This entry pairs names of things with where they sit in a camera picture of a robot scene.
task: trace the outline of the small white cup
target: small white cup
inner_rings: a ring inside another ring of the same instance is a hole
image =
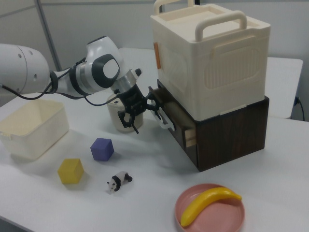
[[[114,98],[116,95],[112,94],[109,98],[108,101],[112,98]],[[122,104],[122,102],[120,101],[119,98],[116,98],[115,100],[111,101],[110,103],[107,104],[108,110],[110,112],[110,116],[112,119],[112,123],[114,124],[114,126],[116,127],[117,130],[121,131],[121,132],[131,132],[134,131],[133,127],[127,127],[124,128],[124,126],[122,125],[122,122],[118,116],[118,111],[122,111],[125,110],[124,105]],[[126,113],[125,115],[125,121],[128,122],[130,120],[130,115],[128,113]],[[141,125],[143,124],[143,114],[139,114],[135,117],[134,120],[134,126],[136,128],[139,128]]]

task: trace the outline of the black power cord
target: black power cord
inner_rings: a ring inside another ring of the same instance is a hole
[[[303,108],[303,104],[301,103],[299,97],[295,97],[295,100],[294,100],[294,106],[296,106],[297,104],[300,104],[301,111],[302,111],[302,113],[303,113],[303,121],[305,121],[304,108]]]
[[[118,97],[115,96],[115,97],[113,97],[112,99],[109,99],[107,102],[102,103],[102,104],[93,104],[92,102],[90,102],[90,101],[87,99],[87,97],[84,97],[84,98],[85,98],[85,100],[86,100],[90,105],[93,105],[93,106],[103,106],[103,105],[106,105],[106,104],[108,104],[108,103],[114,101],[114,100],[115,100],[116,98],[118,98]]]
[[[63,73],[61,76],[59,76],[59,77],[58,77],[58,80],[59,80],[61,77],[63,77],[63,76],[65,76],[66,74],[68,74],[68,73],[69,73],[69,70],[66,71],[65,73]],[[1,84],[0,84],[0,87],[1,87],[1,88],[3,88],[3,89],[5,89],[5,90],[7,90],[7,91],[9,91],[9,92],[11,92],[11,93],[13,93],[13,94],[15,94],[16,96],[18,96],[18,97],[20,97],[20,98],[22,98],[22,99],[25,99],[25,100],[36,100],[36,99],[39,99],[39,98],[40,98],[41,96],[43,96],[44,94],[48,93],[47,91],[48,91],[48,89],[50,88],[50,86],[52,86],[52,82],[48,84],[48,86],[45,88],[45,90],[44,90],[39,96],[34,97],[34,98],[28,98],[28,97],[25,97],[25,96],[23,96],[23,95],[17,93],[17,92],[16,92],[15,90],[13,90],[13,89],[11,89],[11,88],[9,88],[9,87],[7,87],[7,86],[5,86],[5,85],[1,85]]]

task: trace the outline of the dark wooden box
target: dark wooden box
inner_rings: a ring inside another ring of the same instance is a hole
[[[200,172],[264,148],[268,97],[224,115],[195,121],[159,81],[158,86],[149,90],[174,124],[175,131],[169,131]]]

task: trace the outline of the yellow cube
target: yellow cube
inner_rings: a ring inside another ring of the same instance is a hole
[[[64,159],[58,169],[58,175],[63,184],[77,184],[83,173],[84,169],[80,159]]]

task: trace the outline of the white storage box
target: white storage box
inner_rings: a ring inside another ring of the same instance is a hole
[[[207,4],[159,13],[154,43],[160,82],[196,121],[264,99],[270,24]]]
[[[0,122],[0,139],[12,154],[34,160],[68,130],[63,104],[38,99]]]

